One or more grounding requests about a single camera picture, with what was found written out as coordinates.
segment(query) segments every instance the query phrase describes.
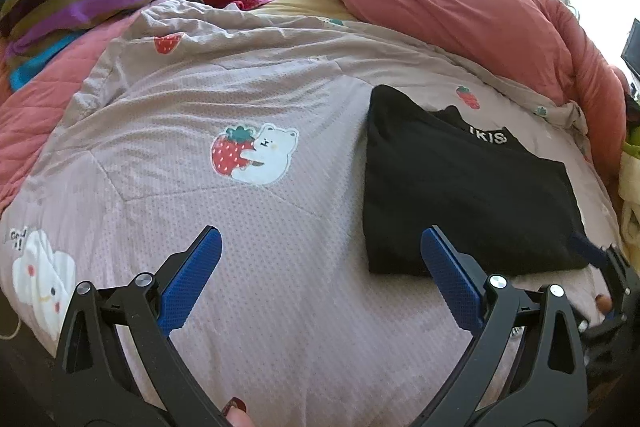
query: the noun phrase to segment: metal bolt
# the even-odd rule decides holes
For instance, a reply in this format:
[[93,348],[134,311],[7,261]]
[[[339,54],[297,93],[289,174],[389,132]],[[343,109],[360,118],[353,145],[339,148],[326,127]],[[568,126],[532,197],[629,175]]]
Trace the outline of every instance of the metal bolt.
[[504,288],[507,286],[507,279],[505,279],[502,275],[492,275],[489,279],[491,286],[494,288]]
[[82,281],[81,283],[79,283],[78,286],[76,286],[76,292],[78,292],[78,295],[84,295],[90,289],[91,289],[91,283],[89,281]]
[[150,273],[141,273],[136,277],[136,286],[140,286],[144,288],[145,286],[149,286],[154,277]]
[[552,284],[549,291],[556,297],[562,297],[564,295],[564,289],[562,289],[562,286],[559,284]]

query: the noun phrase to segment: pink bed sheet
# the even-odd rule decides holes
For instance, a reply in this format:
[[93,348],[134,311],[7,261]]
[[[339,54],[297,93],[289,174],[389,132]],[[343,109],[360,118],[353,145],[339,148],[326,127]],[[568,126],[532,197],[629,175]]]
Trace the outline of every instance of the pink bed sheet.
[[107,44],[120,36],[139,12],[85,33],[14,93],[0,60],[0,214],[15,198],[71,97]]
[[609,186],[620,169],[620,80],[558,0],[341,0],[358,19],[435,44],[584,111],[594,167]]

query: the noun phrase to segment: red strawberry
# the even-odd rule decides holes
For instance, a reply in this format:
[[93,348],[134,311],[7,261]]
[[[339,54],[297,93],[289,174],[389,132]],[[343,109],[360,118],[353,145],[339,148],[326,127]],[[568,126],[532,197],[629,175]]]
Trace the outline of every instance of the red strawberry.
[[480,103],[478,102],[478,99],[471,91],[469,91],[468,87],[458,86],[458,89],[456,89],[456,94],[471,109],[480,109]]
[[240,157],[245,149],[254,149],[254,135],[252,130],[238,126],[235,129],[229,127],[225,134],[221,134],[213,142],[211,148],[211,162],[218,174],[230,176],[231,171],[239,167],[244,169],[250,161]]
[[156,45],[156,51],[162,55],[171,53],[180,42],[182,38],[181,33],[174,33],[167,35],[166,37],[154,37],[154,44]]

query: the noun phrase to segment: cartoon bear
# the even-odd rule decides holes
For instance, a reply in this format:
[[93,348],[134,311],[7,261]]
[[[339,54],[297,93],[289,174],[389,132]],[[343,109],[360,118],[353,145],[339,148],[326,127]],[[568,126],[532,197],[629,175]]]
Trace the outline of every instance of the cartoon bear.
[[233,169],[231,177],[235,180],[254,185],[266,185],[279,180],[291,162],[291,154],[298,145],[296,129],[279,129],[266,123],[255,137],[254,149],[245,149],[240,157],[249,160],[249,164]]
[[18,300],[33,307],[39,327],[56,340],[76,286],[73,258],[53,251],[44,230],[33,230],[14,261],[13,279]]

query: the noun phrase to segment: cord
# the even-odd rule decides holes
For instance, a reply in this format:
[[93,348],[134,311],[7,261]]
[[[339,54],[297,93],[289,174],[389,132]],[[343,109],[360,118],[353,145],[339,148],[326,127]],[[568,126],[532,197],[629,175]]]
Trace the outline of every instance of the cord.
[[15,328],[15,331],[10,334],[9,336],[6,335],[0,335],[0,341],[12,341],[15,337],[18,336],[18,333],[20,332],[20,327],[22,326],[22,320],[20,320],[20,317],[18,317],[18,325]]

